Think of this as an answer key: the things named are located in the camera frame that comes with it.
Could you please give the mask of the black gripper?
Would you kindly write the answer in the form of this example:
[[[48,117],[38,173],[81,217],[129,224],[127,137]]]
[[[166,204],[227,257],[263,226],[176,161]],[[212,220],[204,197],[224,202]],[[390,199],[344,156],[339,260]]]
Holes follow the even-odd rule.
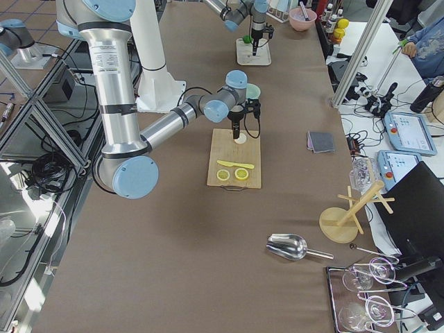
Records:
[[[240,136],[240,122],[244,118],[244,107],[242,105],[236,105],[229,111],[228,119],[231,121],[231,127],[233,129],[233,139],[239,139]]]
[[[252,29],[250,32],[250,36],[252,37],[252,55],[256,56],[257,55],[257,49],[259,46],[259,40],[262,38],[262,31],[261,30],[256,30],[256,29]]]

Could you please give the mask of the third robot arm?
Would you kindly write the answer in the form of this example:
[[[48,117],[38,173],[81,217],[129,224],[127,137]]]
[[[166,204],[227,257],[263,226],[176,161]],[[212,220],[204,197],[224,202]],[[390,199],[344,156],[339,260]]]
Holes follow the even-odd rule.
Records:
[[[6,57],[17,52],[11,60],[16,69],[43,70],[49,62],[20,19],[1,21],[1,51]]]

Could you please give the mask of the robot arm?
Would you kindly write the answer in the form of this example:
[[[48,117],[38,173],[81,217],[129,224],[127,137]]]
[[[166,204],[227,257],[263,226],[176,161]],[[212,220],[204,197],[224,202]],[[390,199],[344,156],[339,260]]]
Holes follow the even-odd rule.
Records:
[[[230,71],[214,94],[180,98],[166,68],[152,1],[58,1],[57,24],[85,40],[105,133],[99,178],[117,195],[150,193],[159,171],[150,152],[197,117],[214,123],[246,102],[247,76]]]
[[[266,0],[240,1],[235,9],[228,5],[228,1],[203,0],[203,3],[221,18],[229,31],[235,31],[247,17],[251,19],[249,36],[252,39],[253,56],[257,55],[259,41],[263,38],[263,34],[267,33],[269,39],[273,37],[274,28],[266,23],[268,10]]]

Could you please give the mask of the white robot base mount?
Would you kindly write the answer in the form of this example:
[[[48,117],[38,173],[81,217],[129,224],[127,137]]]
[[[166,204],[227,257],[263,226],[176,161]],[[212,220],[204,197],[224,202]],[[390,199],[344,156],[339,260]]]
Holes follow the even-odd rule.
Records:
[[[139,112],[167,113],[176,107],[186,82],[175,80],[166,70],[143,70],[136,99]]]

